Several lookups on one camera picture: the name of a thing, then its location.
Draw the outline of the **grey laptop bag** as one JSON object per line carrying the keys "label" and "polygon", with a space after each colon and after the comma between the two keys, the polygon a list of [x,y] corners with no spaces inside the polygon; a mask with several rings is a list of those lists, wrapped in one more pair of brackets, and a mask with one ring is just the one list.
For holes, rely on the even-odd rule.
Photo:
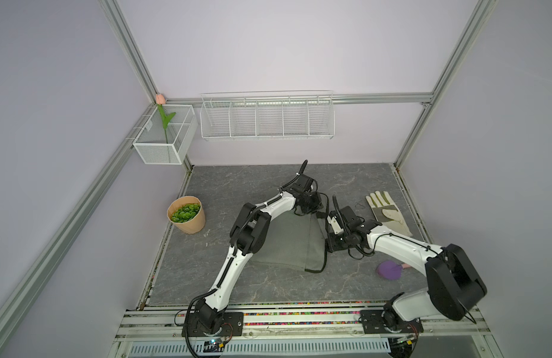
{"label": "grey laptop bag", "polygon": [[292,211],[272,221],[265,243],[253,263],[320,273],[327,263],[325,225],[317,213],[299,216]]}

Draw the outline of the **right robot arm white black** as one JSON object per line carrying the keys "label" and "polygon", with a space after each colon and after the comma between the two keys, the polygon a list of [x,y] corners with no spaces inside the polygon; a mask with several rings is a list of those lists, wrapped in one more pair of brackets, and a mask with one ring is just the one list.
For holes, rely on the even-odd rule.
{"label": "right robot arm white black", "polygon": [[331,211],[326,226],[330,251],[354,249],[364,257],[380,252],[426,277],[425,288],[400,293],[383,306],[380,321],[390,332],[397,333],[412,321],[439,314],[459,321],[488,292],[467,253],[459,246],[431,246],[376,220],[363,220],[350,207]]}

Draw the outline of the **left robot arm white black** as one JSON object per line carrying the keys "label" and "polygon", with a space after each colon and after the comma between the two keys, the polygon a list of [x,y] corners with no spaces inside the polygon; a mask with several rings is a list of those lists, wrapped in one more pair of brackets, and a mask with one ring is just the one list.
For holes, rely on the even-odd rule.
{"label": "left robot arm white black", "polygon": [[271,223],[296,209],[304,215],[315,213],[322,205],[318,189],[317,180],[297,172],[272,198],[243,205],[231,228],[228,253],[213,285],[208,292],[193,298],[186,309],[183,322],[186,331],[193,321],[210,334],[221,329],[234,287],[246,264],[262,249]]}

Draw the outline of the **beige work glove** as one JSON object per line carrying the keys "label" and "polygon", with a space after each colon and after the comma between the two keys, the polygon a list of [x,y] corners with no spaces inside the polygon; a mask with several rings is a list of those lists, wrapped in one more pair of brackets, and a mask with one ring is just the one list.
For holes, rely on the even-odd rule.
{"label": "beige work glove", "polygon": [[374,217],[382,225],[398,234],[408,237],[413,235],[402,212],[387,191],[371,192],[366,196],[366,201]]}

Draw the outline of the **purple pink brush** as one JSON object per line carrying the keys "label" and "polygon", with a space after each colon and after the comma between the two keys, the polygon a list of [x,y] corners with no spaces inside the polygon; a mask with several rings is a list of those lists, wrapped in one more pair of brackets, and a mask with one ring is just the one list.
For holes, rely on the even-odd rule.
{"label": "purple pink brush", "polygon": [[386,280],[399,280],[403,271],[407,268],[409,269],[411,266],[405,263],[396,263],[391,260],[386,260],[378,265],[376,273]]}

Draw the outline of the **potted green plant paper cup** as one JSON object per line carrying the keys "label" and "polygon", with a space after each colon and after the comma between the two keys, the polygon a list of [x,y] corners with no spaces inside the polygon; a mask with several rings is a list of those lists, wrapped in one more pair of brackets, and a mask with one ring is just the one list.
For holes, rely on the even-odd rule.
{"label": "potted green plant paper cup", "polygon": [[194,196],[183,196],[173,201],[167,209],[167,217],[185,234],[196,234],[206,224],[202,203]]}

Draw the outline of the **white mesh box basket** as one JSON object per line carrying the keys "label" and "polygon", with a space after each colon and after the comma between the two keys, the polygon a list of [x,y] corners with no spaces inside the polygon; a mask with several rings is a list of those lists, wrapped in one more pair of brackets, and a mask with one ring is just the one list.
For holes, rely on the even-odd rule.
{"label": "white mesh box basket", "polygon": [[161,116],[157,106],[146,119],[133,145],[138,155],[148,165],[182,165],[198,129],[198,120],[191,105],[165,104],[167,113],[176,112],[167,131],[169,143],[165,143]]}

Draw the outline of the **pink artificial tulip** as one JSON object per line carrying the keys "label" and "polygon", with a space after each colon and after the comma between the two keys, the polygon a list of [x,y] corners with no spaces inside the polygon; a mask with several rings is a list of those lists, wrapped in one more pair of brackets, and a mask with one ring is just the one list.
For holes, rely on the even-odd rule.
{"label": "pink artificial tulip", "polygon": [[162,127],[163,127],[163,130],[164,130],[164,136],[165,136],[165,143],[169,143],[167,128],[168,128],[170,122],[176,116],[176,112],[167,113],[165,111],[164,105],[166,104],[166,98],[161,93],[158,93],[155,96],[155,103],[157,105],[158,112],[161,116],[161,122],[162,122]]}

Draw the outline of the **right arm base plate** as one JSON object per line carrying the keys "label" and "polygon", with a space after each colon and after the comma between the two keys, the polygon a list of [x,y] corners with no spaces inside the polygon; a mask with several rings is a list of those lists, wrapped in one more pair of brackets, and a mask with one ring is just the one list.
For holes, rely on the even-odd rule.
{"label": "right arm base plate", "polygon": [[420,319],[401,320],[395,313],[384,310],[361,310],[358,322],[365,334],[420,334],[424,328]]}

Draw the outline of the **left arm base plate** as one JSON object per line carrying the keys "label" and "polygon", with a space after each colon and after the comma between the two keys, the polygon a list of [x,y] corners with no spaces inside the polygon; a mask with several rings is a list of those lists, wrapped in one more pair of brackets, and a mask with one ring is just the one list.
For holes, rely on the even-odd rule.
{"label": "left arm base plate", "polygon": [[190,312],[182,323],[182,337],[241,337],[244,328],[243,312]]}

